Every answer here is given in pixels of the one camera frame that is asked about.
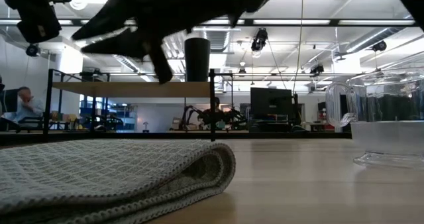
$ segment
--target ceiling pipe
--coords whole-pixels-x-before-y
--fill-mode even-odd
[[[410,19],[411,15],[403,17],[403,19]],[[404,30],[405,27],[388,27],[388,28],[375,28],[371,32],[365,34],[364,36],[356,39],[355,41],[349,43],[344,49],[346,52],[341,52],[341,55],[353,54],[360,52],[366,48],[369,48],[384,39],[397,34],[398,32]]]
[[[373,57],[371,57],[371,58],[369,58],[369,59],[367,59],[366,61],[363,61],[363,62],[361,62],[361,63],[365,64],[365,63],[367,63],[367,62],[371,62],[371,61],[373,61],[373,60],[374,60],[374,59],[376,59],[376,58],[380,58],[380,57],[382,57],[382,56],[385,56],[385,55],[389,54],[390,52],[393,52],[393,51],[395,51],[395,50],[397,50],[397,49],[399,49],[399,48],[403,48],[404,46],[407,46],[407,45],[409,45],[409,44],[411,44],[411,43],[413,43],[413,42],[417,42],[418,40],[421,40],[421,39],[423,39],[423,38],[424,38],[424,34],[423,34],[423,35],[421,35],[421,36],[418,36],[418,37],[416,37],[416,38],[414,38],[414,39],[412,39],[412,40],[409,40],[409,41],[407,41],[407,42],[404,42],[403,44],[400,44],[399,46],[396,46],[395,48],[392,48],[392,49],[390,49],[389,51],[385,51],[385,52],[380,53],[380,54],[379,54],[379,55],[377,55],[377,56],[373,56]]]

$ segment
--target towel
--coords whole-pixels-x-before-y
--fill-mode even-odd
[[[231,149],[204,140],[73,140],[0,150],[2,223],[143,223],[220,194]]]

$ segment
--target security camera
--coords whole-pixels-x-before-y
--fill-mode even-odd
[[[38,47],[38,44],[30,44],[28,48],[26,48],[26,55],[30,57],[40,56],[40,48]]]

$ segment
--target wooden shelf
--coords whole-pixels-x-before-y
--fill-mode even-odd
[[[53,88],[91,97],[210,97],[209,82],[53,82]]]

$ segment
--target black cylinder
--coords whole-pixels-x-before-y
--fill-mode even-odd
[[[186,82],[207,82],[211,42],[204,38],[189,38],[184,42]]]

